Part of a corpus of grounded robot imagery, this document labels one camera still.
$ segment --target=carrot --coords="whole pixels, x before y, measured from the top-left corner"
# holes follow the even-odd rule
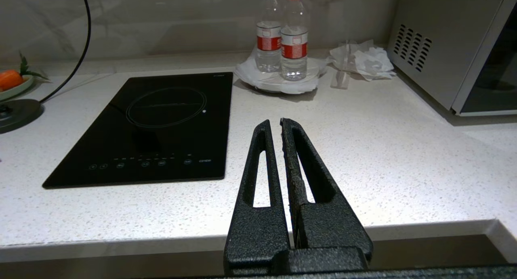
[[[6,91],[23,83],[23,78],[16,70],[0,73],[0,91]]]

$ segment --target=plastic bottle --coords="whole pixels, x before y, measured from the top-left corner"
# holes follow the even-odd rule
[[[288,0],[282,23],[281,75],[297,81],[307,76],[309,14],[301,0]]]
[[[255,62],[262,72],[280,70],[282,13],[277,0],[262,0],[257,14],[257,55]]]

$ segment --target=black glass cooktop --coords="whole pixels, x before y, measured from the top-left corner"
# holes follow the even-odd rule
[[[129,79],[43,187],[224,178],[232,78]]]

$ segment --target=white marble backsplash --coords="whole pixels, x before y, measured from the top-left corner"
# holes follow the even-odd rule
[[[310,48],[343,40],[387,43],[397,0],[305,0]],[[89,0],[89,60],[208,51],[255,43],[259,0]],[[0,0],[0,64],[77,59],[86,37],[83,0]]]

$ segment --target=kitchen countertop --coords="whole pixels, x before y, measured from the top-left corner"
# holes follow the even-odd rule
[[[492,233],[499,247],[516,246],[510,241],[517,237],[517,118],[452,126],[399,77],[351,78],[341,90],[330,87],[329,69],[317,91],[298,96],[262,94],[236,82],[223,180],[41,187],[128,78],[233,69],[213,64],[78,75],[44,104],[39,119],[0,135],[0,261],[221,250],[253,129],[265,119],[288,214],[281,117],[303,126],[373,239],[422,236],[423,224],[427,235]],[[26,97],[40,99],[55,84]],[[261,169],[259,185],[267,179]],[[257,206],[266,205],[266,193],[257,187]],[[504,254],[517,261],[515,250]]]

